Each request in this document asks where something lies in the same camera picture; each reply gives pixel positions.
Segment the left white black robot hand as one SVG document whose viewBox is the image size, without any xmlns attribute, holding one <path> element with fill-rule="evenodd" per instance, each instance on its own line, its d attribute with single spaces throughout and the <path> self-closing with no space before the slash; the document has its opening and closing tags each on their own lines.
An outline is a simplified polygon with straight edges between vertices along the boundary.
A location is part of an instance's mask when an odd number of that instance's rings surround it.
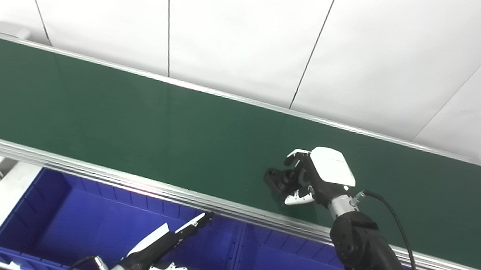
<svg viewBox="0 0 481 270">
<path fill-rule="evenodd" d="M 212 221 L 213 216 L 213 212 L 203 212 L 175 231 L 164 223 L 137 243 L 118 265 L 124 270 L 200 270 L 177 266 L 174 262 L 164 263 L 162 259 L 184 240 L 197 235 L 199 229 Z"/>
</svg>

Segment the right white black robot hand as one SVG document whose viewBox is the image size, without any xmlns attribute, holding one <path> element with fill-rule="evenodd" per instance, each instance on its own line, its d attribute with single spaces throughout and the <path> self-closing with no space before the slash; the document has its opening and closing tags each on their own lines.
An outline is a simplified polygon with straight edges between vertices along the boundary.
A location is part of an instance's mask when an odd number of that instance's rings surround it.
<svg viewBox="0 0 481 270">
<path fill-rule="evenodd" d="M 316 202 L 328 209 L 333 219 L 358 211 L 349 194 L 350 187 L 355 186 L 355 177 L 339 151 L 326 147 L 316 147 L 310 151 L 297 148 L 288 154 L 284 164 L 294 166 L 286 171 L 286 175 L 302 179 L 303 183 L 298 189 L 283 193 L 283 204 Z"/>
</svg>

